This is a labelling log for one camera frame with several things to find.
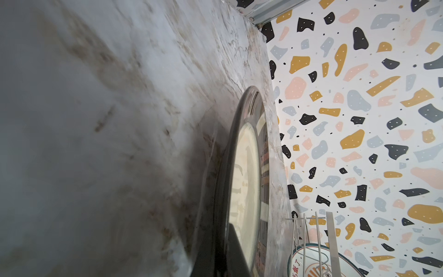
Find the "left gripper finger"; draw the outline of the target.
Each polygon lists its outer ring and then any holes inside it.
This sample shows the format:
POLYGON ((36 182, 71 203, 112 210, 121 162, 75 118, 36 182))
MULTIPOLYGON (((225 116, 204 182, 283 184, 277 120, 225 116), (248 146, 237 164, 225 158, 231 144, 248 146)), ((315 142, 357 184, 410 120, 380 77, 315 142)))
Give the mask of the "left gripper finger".
POLYGON ((204 237, 193 267, 194 277, 250 277, 246 259, 235 232, 228 232, 227 252, 216 258, 212 234, 204 237))

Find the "dark rimmed cream plate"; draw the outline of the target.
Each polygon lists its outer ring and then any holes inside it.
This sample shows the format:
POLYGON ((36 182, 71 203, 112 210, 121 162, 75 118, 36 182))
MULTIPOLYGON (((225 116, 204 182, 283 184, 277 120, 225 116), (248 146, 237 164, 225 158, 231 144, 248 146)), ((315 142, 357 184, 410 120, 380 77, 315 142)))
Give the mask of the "dark rimmed cream plate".
POLYGON ((223 153, 213 197, 216 258, 235 232, 251 277, 265 273, 269 221, 269 141, 264 99, 255 86, 243 93, 223 153))

